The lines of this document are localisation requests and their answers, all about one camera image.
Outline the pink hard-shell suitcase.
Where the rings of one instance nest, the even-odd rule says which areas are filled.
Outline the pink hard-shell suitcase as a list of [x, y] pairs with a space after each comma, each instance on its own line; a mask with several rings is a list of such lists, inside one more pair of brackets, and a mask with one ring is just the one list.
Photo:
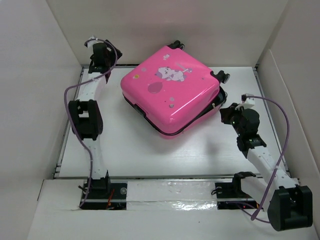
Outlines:
[[227, 100], [221, 85], [230, 74], [214, 72], [184, 48], [179, 40], [162, 47], [120, 82], [124, 99], [167, 139], [214, 115]]

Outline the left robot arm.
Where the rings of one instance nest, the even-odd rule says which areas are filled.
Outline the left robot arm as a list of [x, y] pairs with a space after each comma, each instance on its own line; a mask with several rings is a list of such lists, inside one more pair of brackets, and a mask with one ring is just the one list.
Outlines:
[[95, 194], [104, 199], [112, 193], [112, 189], [102, 157], [100, 136], [104, 124], [98, 99], [122, 53], [108, 40], [94, 36], [84, 45], [92, 50], [88, 79], [75, 85], [83, 89], [75, 100], [65, 100], [64, 105], [71, 130], [89, 156], [89, 175], [87, 182], [81, 186], [83, 199], [87, 200]]

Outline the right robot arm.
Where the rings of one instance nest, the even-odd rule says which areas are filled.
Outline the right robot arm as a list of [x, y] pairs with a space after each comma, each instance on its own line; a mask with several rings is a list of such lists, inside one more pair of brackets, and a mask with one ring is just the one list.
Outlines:
[[260, 115], [247, 103], [233, 103], [221, 108], [221, 122], [231, 125], [237, 134], [240, 152], [254, 165], [262, 179], [252, 172], [234, 175], [231, 191], [237, 197], [247, 194], [266, 211], [274, 230], [280, 232], [311, 227], [313, 224], [313, 194], [291, 178], [271, 156], [258, 134]]

